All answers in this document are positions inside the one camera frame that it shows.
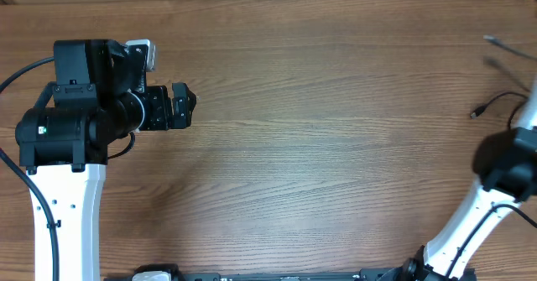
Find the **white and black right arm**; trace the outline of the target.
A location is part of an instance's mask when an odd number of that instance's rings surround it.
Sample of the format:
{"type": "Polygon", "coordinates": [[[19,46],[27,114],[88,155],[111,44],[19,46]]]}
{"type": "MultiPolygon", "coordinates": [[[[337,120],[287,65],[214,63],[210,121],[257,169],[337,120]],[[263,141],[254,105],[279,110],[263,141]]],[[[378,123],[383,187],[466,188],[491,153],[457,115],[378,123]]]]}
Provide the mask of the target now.
{"type": "Polygon", "coordinates": [[[536,195],[536,88],[514,127],[484,138],[473,159],[476,178],[443,229],[395,269],[394,280],[460,280],[496,226],[536,195]]]}

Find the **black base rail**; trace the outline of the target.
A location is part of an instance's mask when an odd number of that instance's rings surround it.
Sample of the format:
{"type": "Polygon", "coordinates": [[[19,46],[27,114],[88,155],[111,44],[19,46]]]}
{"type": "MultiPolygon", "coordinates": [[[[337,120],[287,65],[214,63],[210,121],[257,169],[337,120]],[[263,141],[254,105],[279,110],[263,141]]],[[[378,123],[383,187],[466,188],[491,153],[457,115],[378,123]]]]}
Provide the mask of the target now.
{"type": "Polygon", "coordinates": [[[376,280],[446,280],[435,273],[427,277],[405,277],[401,268],[363,268],[343,273],[182,273],[174,264],[155,264],[137,268],[130,274],[109,275],[105,281],[178,280],[178,281],[376,281],[376,280]]]}

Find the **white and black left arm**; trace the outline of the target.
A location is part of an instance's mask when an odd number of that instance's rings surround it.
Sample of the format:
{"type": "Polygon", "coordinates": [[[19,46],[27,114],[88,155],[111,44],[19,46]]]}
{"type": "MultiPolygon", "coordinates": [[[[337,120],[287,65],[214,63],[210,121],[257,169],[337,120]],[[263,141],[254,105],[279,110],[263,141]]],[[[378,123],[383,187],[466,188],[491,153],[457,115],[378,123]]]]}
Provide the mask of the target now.
{"type": "Polygon", "coordinates": [[[34,212],[34,276],[98,280],[109,145],[189,127],[196,95],[182,82],[148,84],[156,48],[147,39],[59,40],[53,52],[56,79],[15,130],[34,212]]]}

